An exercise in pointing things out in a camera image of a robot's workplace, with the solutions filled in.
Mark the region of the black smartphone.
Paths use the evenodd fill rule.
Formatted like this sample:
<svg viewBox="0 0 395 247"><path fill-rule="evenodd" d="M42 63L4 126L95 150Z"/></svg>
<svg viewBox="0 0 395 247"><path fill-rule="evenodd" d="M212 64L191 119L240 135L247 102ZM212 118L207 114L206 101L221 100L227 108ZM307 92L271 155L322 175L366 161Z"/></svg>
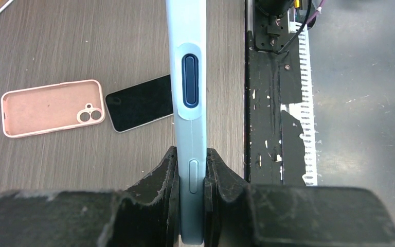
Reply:
<svg viewBox="0 0 395 247"><path fill-rule="evenodd" d="M106 95L113 128L123 133L173 115L170 75Z"/></svg>

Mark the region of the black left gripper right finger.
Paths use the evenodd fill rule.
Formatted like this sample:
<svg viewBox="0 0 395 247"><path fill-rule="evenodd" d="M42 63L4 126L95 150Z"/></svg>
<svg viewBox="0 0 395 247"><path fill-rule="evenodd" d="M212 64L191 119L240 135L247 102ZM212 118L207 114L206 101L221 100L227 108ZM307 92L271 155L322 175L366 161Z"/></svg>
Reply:
<svg viewBox="0 0 395 247"><path fill-rule="evenodd" d="M250 184L207 150L206 246L395 246L395 224L371 191Z"/></svg>

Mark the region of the pink phone case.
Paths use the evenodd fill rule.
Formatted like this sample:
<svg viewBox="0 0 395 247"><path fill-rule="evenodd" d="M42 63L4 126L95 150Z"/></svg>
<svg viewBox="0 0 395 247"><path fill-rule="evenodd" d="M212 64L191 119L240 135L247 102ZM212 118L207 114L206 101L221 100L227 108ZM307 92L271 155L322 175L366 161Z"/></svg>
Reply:
<svg viewBox="0 0 395 247"><path fill-rule="evenodd" d="M9 138L96 125L106 115L102 87L93 79L6 92L1 112Z"/></svg>

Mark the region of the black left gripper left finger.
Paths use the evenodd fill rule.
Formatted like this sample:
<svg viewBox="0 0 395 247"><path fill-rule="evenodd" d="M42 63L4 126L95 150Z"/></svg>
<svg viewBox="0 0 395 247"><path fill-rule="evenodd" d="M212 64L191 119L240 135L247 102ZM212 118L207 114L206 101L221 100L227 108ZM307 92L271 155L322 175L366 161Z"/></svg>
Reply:
<svg viewBox="0 0 395 247"><path fill-rule="evenodd" d="M0 246L178 246L176 148L126 190L0 194Z"/></svg>

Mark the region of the phone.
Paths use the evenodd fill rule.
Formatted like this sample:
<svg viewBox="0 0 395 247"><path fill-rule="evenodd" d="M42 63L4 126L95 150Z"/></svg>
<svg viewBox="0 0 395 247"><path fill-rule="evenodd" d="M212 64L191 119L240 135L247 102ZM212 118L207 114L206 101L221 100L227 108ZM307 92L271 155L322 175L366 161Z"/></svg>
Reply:
<svg viewBox="0 0 395 247"><path fill-rule="evenodd" d="M166 1L170 77L179 173L181 239L204 241L206 176L206 1Z"/></svg>

